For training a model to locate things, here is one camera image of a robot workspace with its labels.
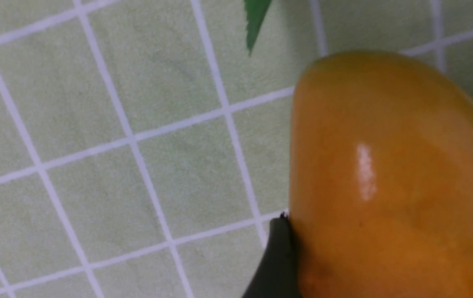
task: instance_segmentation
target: green tiled wall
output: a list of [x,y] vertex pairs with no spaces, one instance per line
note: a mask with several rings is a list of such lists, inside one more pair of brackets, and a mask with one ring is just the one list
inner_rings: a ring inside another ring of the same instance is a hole
[[253,215],[287,207],[275,91],[319,47],[436,67],[447,45],[473,96],[473,1],[435,2],[439,43],[430,0],[273,0],[249,57],[242,0],[0,0],[0,297],[238,297],[269,231]]

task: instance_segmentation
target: black object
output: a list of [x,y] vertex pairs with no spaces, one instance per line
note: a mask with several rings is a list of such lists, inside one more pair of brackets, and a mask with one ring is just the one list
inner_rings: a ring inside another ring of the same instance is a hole
[[270,221],[270,234],[259,267],[242,298],[301,298],[297,263],[288,217]]

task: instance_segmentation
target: mango skin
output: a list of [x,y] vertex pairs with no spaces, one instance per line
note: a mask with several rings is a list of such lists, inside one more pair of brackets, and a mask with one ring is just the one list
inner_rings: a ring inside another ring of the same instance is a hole
[[295,88],[289,218],[304,298],[473,298],[473,102],[395,53]]

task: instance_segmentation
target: mango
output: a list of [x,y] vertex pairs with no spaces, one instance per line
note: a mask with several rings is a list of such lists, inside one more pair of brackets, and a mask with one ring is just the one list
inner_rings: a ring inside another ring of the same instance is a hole
[[397,53],[297,83],[289,219],[304,298],[473,298],[473,100]]

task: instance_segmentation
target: green leaf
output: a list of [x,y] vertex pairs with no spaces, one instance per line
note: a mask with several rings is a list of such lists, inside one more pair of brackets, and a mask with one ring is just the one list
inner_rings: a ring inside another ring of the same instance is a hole
[[270,4],[271,0],[244,0],[248,20],[246,43],[250,56]]

